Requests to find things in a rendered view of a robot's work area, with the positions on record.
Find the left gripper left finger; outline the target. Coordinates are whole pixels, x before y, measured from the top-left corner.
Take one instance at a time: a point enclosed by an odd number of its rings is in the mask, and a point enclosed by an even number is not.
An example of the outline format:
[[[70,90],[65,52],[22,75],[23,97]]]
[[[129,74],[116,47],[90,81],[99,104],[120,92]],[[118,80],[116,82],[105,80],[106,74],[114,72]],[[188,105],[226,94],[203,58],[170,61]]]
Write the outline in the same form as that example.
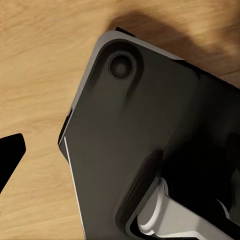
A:
[[[0,138],[0,193],[26,152],[21,133]]]

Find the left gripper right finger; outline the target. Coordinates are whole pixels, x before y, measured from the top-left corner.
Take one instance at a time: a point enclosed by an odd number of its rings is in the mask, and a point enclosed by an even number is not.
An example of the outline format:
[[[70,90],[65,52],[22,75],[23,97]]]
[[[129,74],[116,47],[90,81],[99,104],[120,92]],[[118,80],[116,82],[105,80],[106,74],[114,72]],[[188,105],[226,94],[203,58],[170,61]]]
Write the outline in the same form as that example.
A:
[[[235,165],[240,173],[240,135],[235,133],[229,133],[227,135],[224,151]]]

